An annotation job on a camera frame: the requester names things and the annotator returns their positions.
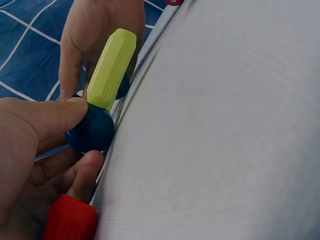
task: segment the dark blue ball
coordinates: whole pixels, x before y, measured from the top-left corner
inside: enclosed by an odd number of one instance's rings
[[[130,88],[130,79],[127,74],[124,74],[124,77],[120,83],[115,99],[118,100],[123,98],[129,91],[129,88]]]
[[[107,150],[115,136],[115,124],[110,113],[88,103],[88,111],[82,121],[64,134],[69,146],[79,153],[91,150]]]

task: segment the blue mat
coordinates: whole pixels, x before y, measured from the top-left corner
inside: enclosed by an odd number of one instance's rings
[[[73,0],[0,0],[0,98],[59,98],[59,43],[72,3]],[[165,6],[165,0],[144,2],[145,39]]]

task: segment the ridged handle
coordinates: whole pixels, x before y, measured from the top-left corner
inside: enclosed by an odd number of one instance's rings
[[[88,103],[110,111],[136,44],[137,36],[125,29],[109,37],[87,89]]]

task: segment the blue sphere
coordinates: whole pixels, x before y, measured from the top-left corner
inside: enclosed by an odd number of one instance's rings
[[[115,136],[115,124],[110,113],[88,103],[88,111],[82,121],[64,134],[69,146],[79,153],[91,150],[107,150]]]

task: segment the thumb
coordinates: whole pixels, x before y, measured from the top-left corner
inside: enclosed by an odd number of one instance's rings
[[[39,143],[73,129],[88,110],[87,102],[80,97],[43,102],[8,98],[4,102],[0,100],[0,108],[7,109],[32,127]]]

